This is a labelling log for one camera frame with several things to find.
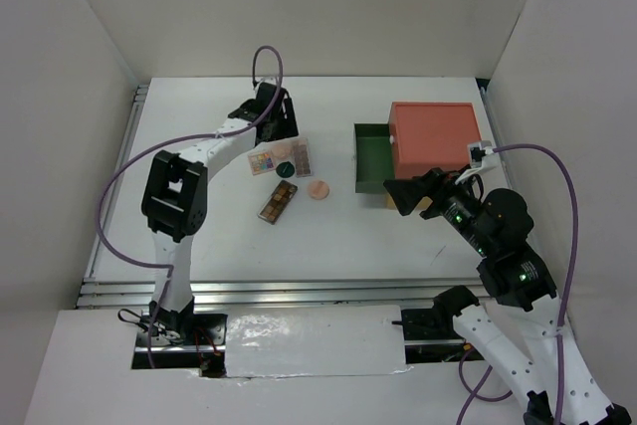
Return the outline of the dark green round compact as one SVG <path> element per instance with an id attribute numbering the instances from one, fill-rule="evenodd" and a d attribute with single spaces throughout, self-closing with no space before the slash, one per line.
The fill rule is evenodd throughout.
<path id="1" fill-rule="evenodd" d="M 296 174 L 295 166 L 289 161 L 283 161 L 276 167 L 276 173 L 283 179 L 291 178 Z"/>

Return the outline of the green drawer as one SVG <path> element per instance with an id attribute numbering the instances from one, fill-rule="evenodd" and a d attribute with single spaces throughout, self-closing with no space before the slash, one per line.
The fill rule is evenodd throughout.
<path id="1" fill-rule="evenodd" d="M 389 125 L 354 125 L 355 192 L 384 194 L 383 183 L 395 178 Z"/>

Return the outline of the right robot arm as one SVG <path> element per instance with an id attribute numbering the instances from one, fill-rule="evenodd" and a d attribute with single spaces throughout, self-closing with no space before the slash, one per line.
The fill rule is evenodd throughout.
<path id="1" fill-rule="evenodd" d="M 527 348 L 520 350 L 465 286 L 435 298 L 433 324 L 482 356 L 519 403 L 525 423 L 631 423 L 628 410 L 600 389 L 559 315 L 554 280 L 527 241 L 533 220 L 520 194 L 507 188 L 486 192 L 480 175 L 439 168 L 383 186 L 403 216 L 429 199 L 421 217 L 446 220 L 480 256 L 482 285 L 517 324 Z"/>

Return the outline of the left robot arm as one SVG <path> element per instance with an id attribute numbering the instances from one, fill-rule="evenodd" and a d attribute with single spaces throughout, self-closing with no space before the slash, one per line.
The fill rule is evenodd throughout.
<path id="1" fill-rule="evenodd" d="M 211 138 L 154 155 L 141 212 L 152 232 L 155 262 L 170 265 L 172 272 L 156 278 L 149 313 L 170 342 L 184 343 L 195 331 L 191 257 L 194 235 L 207 215 L 208 183 L 258 145 L 298 134 L 288 91 L 261 82 L 255 96 L 230 112 Z"/>

